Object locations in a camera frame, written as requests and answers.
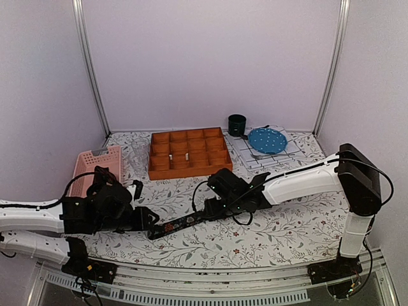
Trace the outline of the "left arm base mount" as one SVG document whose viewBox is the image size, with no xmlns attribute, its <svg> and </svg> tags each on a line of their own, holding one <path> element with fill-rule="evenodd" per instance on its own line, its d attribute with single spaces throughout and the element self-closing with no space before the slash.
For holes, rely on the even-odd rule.
<svg viewBox="0 0 408 306">
<path fill-rule="evenodd" d="M 113 284 L 117 269 L 118 266 L 116 264 L 105 261 L 70 258 L 62 266 L 61 271 L 76 277 L 83 277 L 90 281 Z"/>
</svg>

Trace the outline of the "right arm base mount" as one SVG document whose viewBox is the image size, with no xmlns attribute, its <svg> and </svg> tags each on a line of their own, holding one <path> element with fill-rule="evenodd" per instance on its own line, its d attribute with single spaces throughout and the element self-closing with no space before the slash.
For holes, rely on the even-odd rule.
<svg viewBox="0 0 408 306">
<path fill-rule="evenodd" d="M 333 260 L 314 263 L 307 267 L 307 274 L 312 284 L 331 282 L 362 273 L 358 258 L 339 257 Z"/>
</svg>

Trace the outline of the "dark floral tie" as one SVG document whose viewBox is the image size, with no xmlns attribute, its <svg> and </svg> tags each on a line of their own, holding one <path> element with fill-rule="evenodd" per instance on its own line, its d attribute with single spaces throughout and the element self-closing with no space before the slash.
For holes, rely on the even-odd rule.
<svg viewBox="0 0 408 306">
<path fill-rule="evenodd" d="M 204 212 L 194 212 L 192 214 L 179 217 L 172 221 L 168 221 L 162 224 L 157 224 L 159 228 L 155 235 L 147 235 L 149 240 L 157 240 L 159 238 L 163 238 L 165 236 L 171 235 L 175 232 L 180 230 L 184 230 L 186 228 L 190 228 L 196 224 L 205 221 L 214 221 L 216 220 L 216 216 L 209 216 L 205 215 Z"/>
</svg>

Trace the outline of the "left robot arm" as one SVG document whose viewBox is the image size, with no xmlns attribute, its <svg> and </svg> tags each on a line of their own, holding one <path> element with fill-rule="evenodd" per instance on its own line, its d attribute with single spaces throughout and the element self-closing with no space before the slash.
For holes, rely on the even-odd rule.
<svg viewBox="0 0 408 306">
<path fill-rule="evenodd" d="M 42 205 L 2 204 L 1 231 L 6 235 L 1 241 L 11 242 L 22 253 L 62 265 L 69 262 L 80 276 L 88 277 L 95 264 L 77 234 L 147 231 L 159 221 L 151 209 L 133 206 L 142 187 L 141 182 L 129 187 L 118 182 L 96 183 L 83 198 L 63 196 Z"/>
</svg>

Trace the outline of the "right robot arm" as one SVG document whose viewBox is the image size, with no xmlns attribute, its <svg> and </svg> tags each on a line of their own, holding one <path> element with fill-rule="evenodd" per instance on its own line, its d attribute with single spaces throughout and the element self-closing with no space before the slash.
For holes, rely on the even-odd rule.
<svg viewBox="0 0 408 306">
<path fill-rule="evenodd" d="M 372 218 L 382 207 L 379 170 L 354 145 L 342 144 L 336 154 L 294 170 L 260 173 L 250 182 L 223 168 L 209 176 L 216 196 L 204 202 L 202 217 L 217 220 L 242 212 L 255 213 L 274 205 L 321 193 L 342 193 L 349 207 L 339 257 L 330 273 L 343 278 L 354 268 Z"/>
</svg>

